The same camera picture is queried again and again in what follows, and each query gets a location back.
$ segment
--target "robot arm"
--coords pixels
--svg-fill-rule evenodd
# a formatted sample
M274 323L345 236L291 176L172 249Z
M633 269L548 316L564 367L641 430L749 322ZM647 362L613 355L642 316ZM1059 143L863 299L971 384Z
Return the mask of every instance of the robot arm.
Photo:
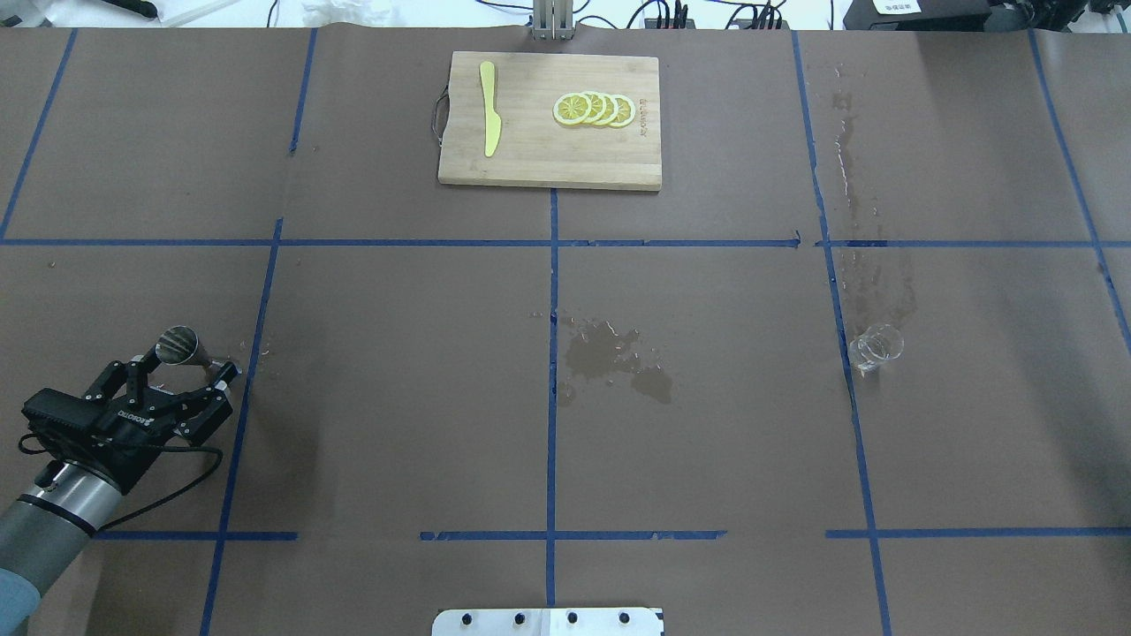
M149 386L159 364L199 364L208 381L171 394ZM228 383L240 375L218 363L188 327L166 330L146 354L114 361L81 396L44 388L24 403L29 433L26 454L53 459L0 515L0 635L14 631L100 530L148 512L202 481L218 465L173 495L106 523L122 497L162 453L199 450L223 457L204 442L232 414ZM180 437L189 447L169 447ZM38 440L41 449L24 446Z

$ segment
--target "wet stain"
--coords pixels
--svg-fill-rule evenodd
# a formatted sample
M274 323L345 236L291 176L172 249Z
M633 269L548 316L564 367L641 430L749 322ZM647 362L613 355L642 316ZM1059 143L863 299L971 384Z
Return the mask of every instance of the wet stain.
M558 405L568 406L577 397L575 379L604 379L606 387L616 386L612 376L624 373L631 377L629 386L661 404L672 403L674 383L659 366L655 347L649 350L646 363L633 349L640 342L640 332L630 329L619 333L607 320L580 321L568 318L564 321L573 328L563 362L571 377L558 385Z
M658 364L632 376L632 388L661 404L672 403L672 378Z
M558 405L569 406L577 397L577 389L569 383L558 383Z
M640 332L632 329L624 336L605 320L586 325L570 338L566 366L575 376L585 379L601 378L618 371L634 373L640 370L640 356L631 352Z

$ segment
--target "wire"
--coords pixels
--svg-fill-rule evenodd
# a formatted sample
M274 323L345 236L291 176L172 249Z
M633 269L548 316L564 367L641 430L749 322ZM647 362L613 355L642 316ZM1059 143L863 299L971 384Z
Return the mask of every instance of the wire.
M616 26L615 24L608 22L606 18L603 18L601 16L585 16L585 17L580 17L580 18L577 19L577 24L581 24L581 23L584 23L585 20L588 20L588 19L601 20L601 22L607 24L608 26L611 26L611 27L613 27L615 29L620 29L619 26Z
M658 20L662 20L662 19L663 19L663 20L665 20L665 22L666 22L666 20L667 20L668 18L671 18L671 17L672 17L672 7L670 7L670 6L667 5L667 0L647 0L647 2L645 2L644 5L640 5L639 7L637 7L637 10L636 10L636 11L633 11L633 14L632 14L632 17L631 17L631 18L629 18L629 24L628 24L628 26L625 26L624 28L632 28L632 23L634 23L634 22L636 22L636 18L637 18L637 16L639 16L639 15L640 15L640 11L644 11L644 10L645 10L645 7L647 7L648 5L651 5L653 2L656 2L656 3L658 3L658 5L659 5L659 7L663 7L663 8L664 8L664 15L663 15L663 16L661 16L661 15L659 15L659 7L657 7L657 8L656 8L656 20L657 20L657 26L658 26L658 24L659 24L659 23L658 23Z
M499 2L487 2L487 0L475 0L480 5L485 5L487 7L494 7L495 9L523 9L524 11L533 11L534 7L521 7L519 5L502 5Z
M98 532L110 530L116 525L121 525L130 519L140 517L141 515L148 513L149 510L153 510L154 508L158 508L161 506L164 506L165 504L169 504L173 499L176 499L181 495L184 495L185 492L200 485L200 482L211 476L211 474L216 472L216 469L218 469L221 463L224 461L224 452L221 450L219 448L215 448L211 446L153 446L149 444L123 444L120 441L113 441L110 438L100 438L95 436L90 436L90 439L94 439L95 441L101 441L103 444L109 444L111 446L118 446L121 448L141 448L146 450L158 450L161 453L207 453L216 457L216 459L211 463L210 466L208 466L208 469L204 473L200 473L199 476L190 481L188 484L181 487L180 489L173 491L170 495L162 497L161 499L157 499L156 501L149 504L148 506L143 506L126 516L118 517L116 519L100 527Z
M32 438L35 438L35 440L40 442L40 446L42 448L36 449L24 446L24 442ZM16 447L19 448L19 452L23 453L24 455L42 455L48 452L48 447L43 444L43 439L40 438L40 433L37 432L29 432L20 437L19 441L16 442Z
M744 26L744 27L741 27L741 28L744 28L744 29L760 29L760 28L762 28L762 25L766 25L766 28L782 28L783 18L782 18L782 11L778 9L778 7L780 7L782 5L785 5L785 2L782 2L782 3L777 5L777 6L770 5L769 2L767 2L766 5L751 5L749 2L742 2L742 3L737 3L737 2L719 2L719 3L720 5L739 5L739 8L735 9L733 14L731 14L731 19L726 20L726 26L723 27L724 29L731 28L731 25L735 24L734 20L739 17L739 14L742 12L742 10L746 9L746 8L753 9L754 10L754 15L753 15L753 18L750 20L750 26ZM774 26L775 16L777 16L777 27Z

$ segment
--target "blue tape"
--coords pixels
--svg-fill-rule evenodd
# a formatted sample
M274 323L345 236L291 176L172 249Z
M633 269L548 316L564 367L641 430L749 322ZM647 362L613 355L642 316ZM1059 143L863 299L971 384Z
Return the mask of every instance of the blue tape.
M286 247L407 247L407 248L547 248L539 240L476 239L285 239Z
M40 145L40 135L43 134L43 126L48 122L48 114L51 105L55 102L55 94L59 93L59 85L63 80L63 72L67 70L67 62L70 53L75 49L75 38L78 37L78 29L72 28L67 37L67 46L63 48L63 57L59 60L59 68L55 69L55 78L51 81L51 89L48 91L48 98L43 102L43 110L40 111L40 120L35 122L35 131L32 132L32 141L27 145L27 153L24 154L24 163L19 166L16 175L16 184L11 189L11 197L8 199L8 207L3 210L3 221L0 221L0 240L8 233L8 225L11 223L11 215L16 212L16 201L19 200L19 191L24 189L24 180L27 179L27 170L32 166L32 156Z
M558 526L558 189L550 190L550 384L546 409L546 607L555 599Z
M1099 270L1104 276L1104 284L1107 286L1107 296L1112 301L1112 309L1115 311L1115 320L1119 323L1120 332L1123 334L1123 344L1131 354L1131 329L1128 328L1128 318L1123 312L1123 303L1120 302L1120 294L1115 291L1115 283L1112 282L1112 273L1107 267L1107 257L1104 256L1104 248L1099 242L1099 233L1091 218L1091 210L1088 208L1088 200L1083 196L1083 188L1076 172L1076 164L1072 162L1072 154L1068 151L1068 143L1064 140L1064 131L1061 129L1060 117L1056 115L1056 106L1053 105L1052 93L1048 92L1048 81L1045 79L1045 67L1041 61L1041 48L1037 45L1036 33L1029 29L1029 49L1033 51L1033 63L1037 70L1037 79L1041 83L1041 94L1045 97L1045 106L1048 109L1048 119L1053 124L1053 132L1056 134L1056 144L1060 146L1061 155L1064 157L1064 166L1068 175L1072 180L1072 190L1076 192L1076 200L1080 204L1080 214L1083 215L1083 223L1088 226L1088 235L1096 250L1096 260L1099 261Z
M841 240L818 241L813 247L832 248L1090 248L1088 241L924 241L924 240Z
M853 433L856 437L856 471L860 475L860 489L864 499L864 517L867 523L869 543L872 553L872 575L875 578L875 596L880 607L880 627L883 636L891 636L891 617L888 611L888 591L883 581L883 562L880 557L880 541L875 535L875 512L872 507L872 487L867 476L867 457L864 453L864 435L860 428L860 409L856 404L856 388L853 385L852 364L848 362L848 343L845 338L844 317L840 313L840 292L837 285L836 266L832 263L832 248L829 246L829 221L824 210L824 196L817 179L817 141L813 137L813 123L809 113L809 96L805 93L805 70L801 60L801 41L797 32L791 32L793 37L793 59L797 72L797 92L801 95L801 111L805 124L805 141L809 146L809 167L813 179L813 196L821 220L821 240L824 244L824 267L829 276L829 290L832 295L832 315L837 325L837 338L840 345L840 364L844 370L845 384L848 387L848 401L852 405Z
M717 541L725 530L486 530L422 532L421 541Z
M1131 536L1131 527L921 527L877 530L880 539L979 539L1021 536ZM869 539L866 530L829 530L826 539Z
M243 399L240 404L240 419L235 427L235 441L232 445L232 459L227 469L227 485L224 490L224 505L219 514L219 536L216 539L216 550L213 552L211 574L208 576L208 593L205 596L205 609L200 620L200 636L207 636L211 627L211 612L216 604L216 588L219 585L219 570L224 561L224 543L227 525L232 515L232 497L235 493L235 479L240 470L240 456L243 450L243 436L248 427L248 412L251 409L251 388L256 383L256 371L259 368L259 350L264 340L264 323L267 319L267 303L271 298L271 284L275 282L275 264L278 260L279 241L283 238L283 220L275 222L275 234L271 238L271 253L267 259L267 274L264 277L264 291L259 296L259 313L256 317L256 333L251 341L251 361L248 363L248 375L243 380Z
M291 153L299 149L299 132L302 131L302 111L307 108L307 87L310 85L310 67L314 63L314 44L318 43L318 29L310 29L310 41L307 43L307 63L302 69L302 86L299 88L299 106L294 110L294 130L291 132Z
M560 241L563 248L794 248L801 239L754 239L754 240L647 240L647 239L571 239Z
M267 247L270 239L3 239L5 246L66 247Z

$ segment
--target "wooden cutting board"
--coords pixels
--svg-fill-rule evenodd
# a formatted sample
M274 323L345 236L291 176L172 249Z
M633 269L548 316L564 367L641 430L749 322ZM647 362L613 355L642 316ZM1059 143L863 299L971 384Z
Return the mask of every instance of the wooden cutting board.
M495 111L502 135L484 155L485 118L480 62L495 65ZM566 93L622 94L637 103L624 128L568 127L553 117ZM659 190L659 60L547 53L451 54L451 100L440 149L440 182Z

